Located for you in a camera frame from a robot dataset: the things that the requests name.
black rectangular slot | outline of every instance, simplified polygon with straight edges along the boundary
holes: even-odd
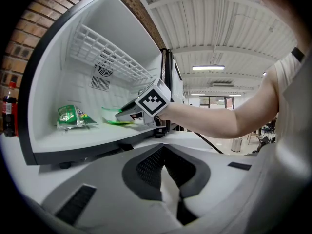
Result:
[[[246,170],[246,171],[249,171],[249,169],[251,168],[251,165],[236,163],[236,162],[231,162],[230,164],[228,164],[228,166],[235,167],[235,168],[242,169],[242,170]]]
[[[56,217],[70,225],[73,225],[95,192],[96,188],[94,187],[87,185],[81,186],[80,189],[55,214]]]

black cable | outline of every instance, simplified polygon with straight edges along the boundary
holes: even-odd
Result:
[[[211,145],[218,153],[220,154],[224,154],[223,152],[221,152],[219,149],[217,149],[215,147],[215,145],[213,145],[209,140],[207,140],[205,137],[203,137],[202,135],[198,134],[198,133],[195,133],[197,134],[203,141],[205,141],[206,143],[208,143],[209,145]]]

bottle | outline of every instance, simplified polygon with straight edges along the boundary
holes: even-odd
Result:
[[[9,91],[3,98],[2,118],[3,118],[3,132],[5,136],[13,137],[16,135],[15,121],[16,121],[16,98],[14,97],[14,88],[16,83],[10,81]]]

white wire rack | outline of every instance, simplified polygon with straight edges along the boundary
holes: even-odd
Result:
[[[152,77],[147,70],[116,45],[83,24],[76,30],[70,55],[91,66],[109,68],[113,75],[128,82]]]

table surface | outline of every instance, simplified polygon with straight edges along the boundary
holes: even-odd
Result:
[[[216,152],[205,141],[193,132],[171,131],[165,137],[148,138],[133,145],[139,148],[155,143],[178,144],[192,147],[201,151]],[[11,177],[19,191],[41,204],[45,197],[58,185],[88,166],[88,159],[84,162],[73,163],[69,169],[60,169],[58,165],[27,166],[22,155],[18,137],[0,135],[0,145],[3,158]]]

